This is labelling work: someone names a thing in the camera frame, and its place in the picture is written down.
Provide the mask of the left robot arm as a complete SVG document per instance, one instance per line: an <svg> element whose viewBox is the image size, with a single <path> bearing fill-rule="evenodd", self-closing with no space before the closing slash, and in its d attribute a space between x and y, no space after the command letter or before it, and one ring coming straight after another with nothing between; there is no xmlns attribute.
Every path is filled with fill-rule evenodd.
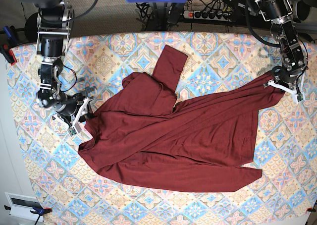
<svg viewBox="0 0 317 225"><path fill-rule="evenodd" d="M245 18L250 33L267 46L279 49L281 65L271 70L273 79L264 86L279 88L292 95L294 102L305 99L301 92L304 74L308 69L308 52L304 44L299 43L298 33L293 24L291 2L301 0L246 0ZM265 22L270 22L272 36L277 41L269 43L257 35L251 27L248 11L261 14Z"/></svg>

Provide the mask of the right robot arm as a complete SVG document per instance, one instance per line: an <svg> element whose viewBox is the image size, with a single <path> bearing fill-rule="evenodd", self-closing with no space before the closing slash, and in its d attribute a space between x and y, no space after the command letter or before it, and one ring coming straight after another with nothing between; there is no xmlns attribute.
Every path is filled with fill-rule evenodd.
<svg viewBox="0 0 317 225"><path fill-rule="evenodd" d="M70 131L78 131L79 121L89 114L91 99L81 93L68 95L62 90L59 79L64 69L62 56L68 50L68 41L74 11L66 0L19 0L29 2L38 8L36 53L43 60L38 70L40 89L36 93L37 103L46 109L53 109L56 118L68 125Z"/></svg>

